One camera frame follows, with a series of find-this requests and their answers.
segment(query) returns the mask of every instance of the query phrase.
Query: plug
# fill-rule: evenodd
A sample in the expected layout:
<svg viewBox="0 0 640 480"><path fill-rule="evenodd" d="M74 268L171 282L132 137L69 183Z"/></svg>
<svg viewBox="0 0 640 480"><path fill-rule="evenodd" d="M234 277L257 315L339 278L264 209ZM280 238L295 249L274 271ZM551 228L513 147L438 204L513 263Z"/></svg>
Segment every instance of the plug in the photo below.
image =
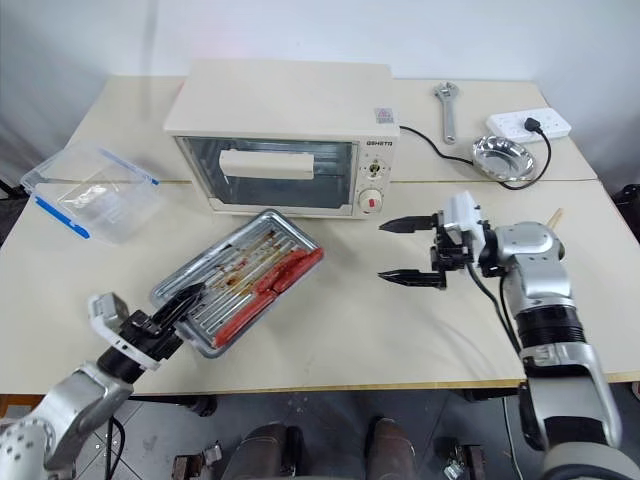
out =
<svg viewBox="0 0 640 480"><path fill-rule="evenodd" d="M529 131L529 132L536 132L536 133L541 133L542 129L540 128L540 122L537 121L535 118L527 118L524 121L524 129Z"/></svg>

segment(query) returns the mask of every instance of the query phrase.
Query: clear plastic container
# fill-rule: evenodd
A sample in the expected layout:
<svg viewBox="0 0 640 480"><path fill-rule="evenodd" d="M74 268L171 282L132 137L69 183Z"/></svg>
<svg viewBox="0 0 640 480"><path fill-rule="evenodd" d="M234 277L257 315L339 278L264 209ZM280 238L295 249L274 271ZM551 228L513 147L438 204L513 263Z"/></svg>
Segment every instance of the clear plastic container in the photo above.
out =
<svg viewBox="0 0 640 480"><path fill-rule="evenodd" d="M83 238L122 243L162 205L158 181L104 148L77 143L21 180L36 203Z"/></svg>

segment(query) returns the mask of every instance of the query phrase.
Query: metal bowl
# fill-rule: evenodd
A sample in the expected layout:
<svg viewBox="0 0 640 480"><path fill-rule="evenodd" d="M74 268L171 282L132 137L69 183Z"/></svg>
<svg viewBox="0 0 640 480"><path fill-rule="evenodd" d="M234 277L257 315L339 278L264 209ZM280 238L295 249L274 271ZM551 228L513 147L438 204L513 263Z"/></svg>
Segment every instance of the metal bowl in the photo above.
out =
<svg viewBox="0 0 640 480"><path fill-rule="evenodd" d="M475 167L498 182L530 180L535 158L519 143L508 138L489 135L477 139L471 146Z"/></svg>

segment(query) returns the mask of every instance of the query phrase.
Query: red sausage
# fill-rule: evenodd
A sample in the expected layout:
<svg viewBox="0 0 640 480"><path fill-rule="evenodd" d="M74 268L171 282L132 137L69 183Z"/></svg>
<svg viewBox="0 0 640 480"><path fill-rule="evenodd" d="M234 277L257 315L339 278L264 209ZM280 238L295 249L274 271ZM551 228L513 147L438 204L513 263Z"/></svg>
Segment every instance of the red sausage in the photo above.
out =
<svg viewBox="0 0 640 480"><path fill-rule="evenodd" d="M298 260L307 256L307 252L302 249L294 250L287 253L282 260L275 264L271 270L265 273L260 280L256 282L253 290L257 293L262 293L266 290L270 290L273 282L275 282L280 273L287 267L297 262Z"/></svg>
<svg viewBox="0 0 640 480"><path fill-rule="evenodd" d="M247 325L256 315L267 308L276 298L277 294L271 290L267 290L258 294L256 298L251 300L247 305L237 312L231 320L222 326L213 338L213 347L220 348L229 343L236 334Z"/></svg>
<svg viewBox="0 0 640 480"><path fill-rule="evenodd" d="M286 270L283 270L278 277L278 280L273 284L273 290L278 294L284 292L304 273L309 271L311 267L322 260L322 257L324 257L324 250L322 248L316 248L302 260L297 261Z"/></svg>

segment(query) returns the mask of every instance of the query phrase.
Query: person's leg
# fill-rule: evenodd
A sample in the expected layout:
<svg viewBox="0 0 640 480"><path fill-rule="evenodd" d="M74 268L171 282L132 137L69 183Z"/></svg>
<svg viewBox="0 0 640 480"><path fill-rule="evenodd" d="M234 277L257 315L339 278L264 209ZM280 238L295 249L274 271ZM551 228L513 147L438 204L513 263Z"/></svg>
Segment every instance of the person's leg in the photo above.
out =
<svg viewBox="0 0 640 480"><path fill-rule="evenodd" d="M418 478L413 445L390 418L376 422L367 453L367 480Z"/></svg>
<svg viewBox="0 0 640 480"><path fill-rule="evenodd" d="M287 428L281 424L256 428L240 444L222 480L245 480L280 475Z"/></svg>

